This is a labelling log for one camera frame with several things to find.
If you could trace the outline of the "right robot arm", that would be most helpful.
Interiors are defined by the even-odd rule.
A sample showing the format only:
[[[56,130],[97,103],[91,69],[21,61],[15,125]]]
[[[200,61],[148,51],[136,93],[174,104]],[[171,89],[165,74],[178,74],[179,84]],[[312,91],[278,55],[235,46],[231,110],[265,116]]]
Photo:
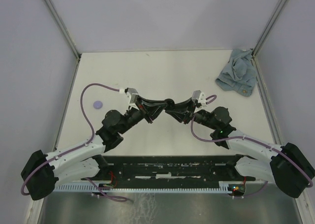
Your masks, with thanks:
[[[180,123],[197,123],[213,130],[210,139],[193,133],[199,141],[239,152],[232,164],[226,167],[229,179],[253,177],[266,185],[276,184],[293,198],[298,198],[304,189],[313,187],[315,170],[296,145],[267,143],[241,132],[230,124],[232,118],[227,108],[219,106],[212,112],[204,110],[203,107],[215,98],[211,96],[205,103],[193,99],[175,103],[167,99],[165,112]]]

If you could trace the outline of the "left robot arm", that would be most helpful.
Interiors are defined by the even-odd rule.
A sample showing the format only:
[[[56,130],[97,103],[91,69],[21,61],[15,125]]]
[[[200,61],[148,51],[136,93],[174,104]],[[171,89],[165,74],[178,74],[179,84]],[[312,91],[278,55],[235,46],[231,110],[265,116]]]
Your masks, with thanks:
[[[127,97],[128,110],[123,114],[118,110],[108,111],[100,129],[91,129],[91,136],[84,141],[49,153],[33,152],[21,172],[21,194],[40,200],[73,181],[105,179],[109,168],[102,155],[117,147],[123,141],[122,134],[141,120],[152,123],[161,112],[174,106],[171,99],[148,100],[138,94]]]

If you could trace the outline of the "black earbud charging case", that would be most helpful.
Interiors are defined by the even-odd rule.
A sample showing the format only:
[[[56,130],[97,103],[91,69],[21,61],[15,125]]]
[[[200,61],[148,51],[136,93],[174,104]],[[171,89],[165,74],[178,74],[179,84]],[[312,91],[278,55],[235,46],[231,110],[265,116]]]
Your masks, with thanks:
[[[174,108],[174,105],[175,105],[174,100],[168,98],[168,99],[165,99],[164,102],[167,104],[165,107],[165,110],[170,110]]]

